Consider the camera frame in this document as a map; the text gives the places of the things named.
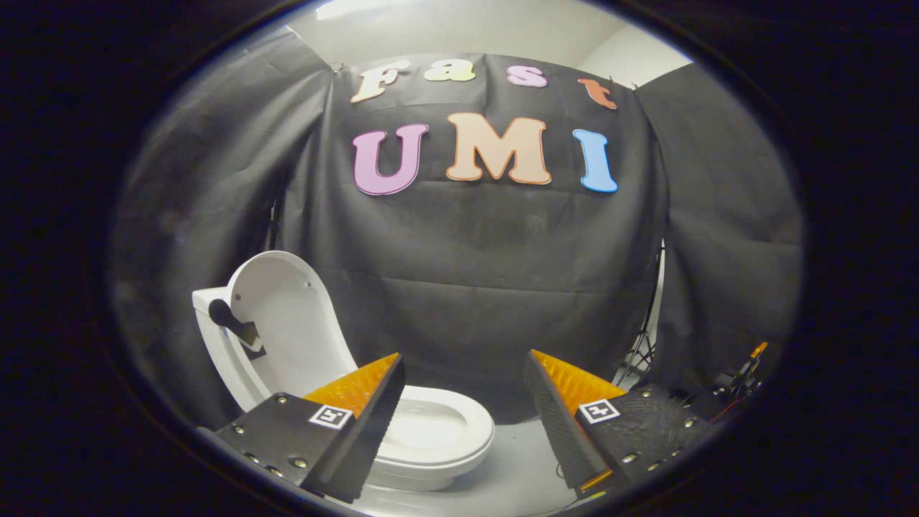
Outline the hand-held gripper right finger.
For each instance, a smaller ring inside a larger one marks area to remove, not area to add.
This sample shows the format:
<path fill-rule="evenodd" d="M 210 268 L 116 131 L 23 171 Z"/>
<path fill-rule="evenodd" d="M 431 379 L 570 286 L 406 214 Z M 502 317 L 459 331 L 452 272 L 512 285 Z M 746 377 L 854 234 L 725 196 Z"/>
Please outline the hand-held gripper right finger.
<path fill-rule="evenodd" d="M 542 351 L 529 351 L 524 378 L 578 498 L 621 494 L 662 475 L 714 431 L 666 390 L 625 391 Z"/>

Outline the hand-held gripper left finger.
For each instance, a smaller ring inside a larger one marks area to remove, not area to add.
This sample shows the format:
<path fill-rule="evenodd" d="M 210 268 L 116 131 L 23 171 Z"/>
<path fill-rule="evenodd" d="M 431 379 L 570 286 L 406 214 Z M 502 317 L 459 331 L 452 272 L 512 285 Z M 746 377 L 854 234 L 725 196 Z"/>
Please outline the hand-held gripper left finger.
<path fill-rule="evenodd" d="M 319 497 L 352 503 L 405 387 L 393 353 L 308 393 L 278 392 L 213 433 L 227 452 Z"/>

